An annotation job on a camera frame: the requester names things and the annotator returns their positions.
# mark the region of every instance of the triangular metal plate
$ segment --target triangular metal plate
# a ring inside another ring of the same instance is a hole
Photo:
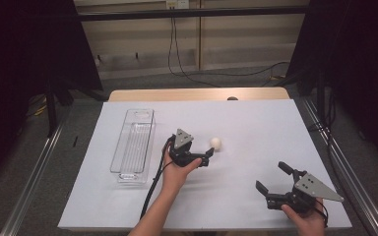
[[[309,173],[306,173],[299,181],[297,181],[294,187],[315,198],[322,198],[337,202],[343,202],[345,200],[334,190],[330,189],[323,182]]]
[[[174,148],[179,149],[180,147],[186,145],[187,143],[193,141],[193,138],[188,133],[181,129],[177,129],[176,140],[174,141]]]

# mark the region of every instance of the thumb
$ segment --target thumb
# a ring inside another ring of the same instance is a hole
[[[199,165],[201,164],[201,162],[202,162],[201,158],[196,158],[196,159],[192,160],[192,162],[190,162],[188,165],[186,165],[184,167],[185,168],[185,172],[187,174],[189,174],[190,172],[192,172],[192,170],[198,168]]]
[[[282,205],[283,212],[298,226],[302,218],[288,205]]]

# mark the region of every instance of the white ball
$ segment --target white ball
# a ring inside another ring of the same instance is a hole
[[[221,140],[219,138],[212,138],[210,140],[211,148],[219,150],[221,148]]]

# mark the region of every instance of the human arm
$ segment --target human arm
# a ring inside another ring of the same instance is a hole
[[[164,154],[163,181],[160,193],[156,200],[147,210],[146,214],[130,232],[130,236],[135,235],[160,235],[167,219],[168,212],[176,199],[180,188],[186,181],[188,174],[201,164],[201,158],[197,158],[185,167],[180,167],[171,163],[172,159],[168,153],[168,147]]]
[[[317,198],[319,203],[315,208],[323,211],[323,200]],[[324,236],[325,222],[324,218],[315,210],[311,209],[306,215],[299,215],[290,206],[282,205],[283,212],[289,217],[297,227],[299,236]]]

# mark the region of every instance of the clear plastic container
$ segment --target clear plastic container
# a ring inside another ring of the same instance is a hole
[[[147,182],[155,127],[152,109],[127,111],[110,169],[118,175],[118,182]]]

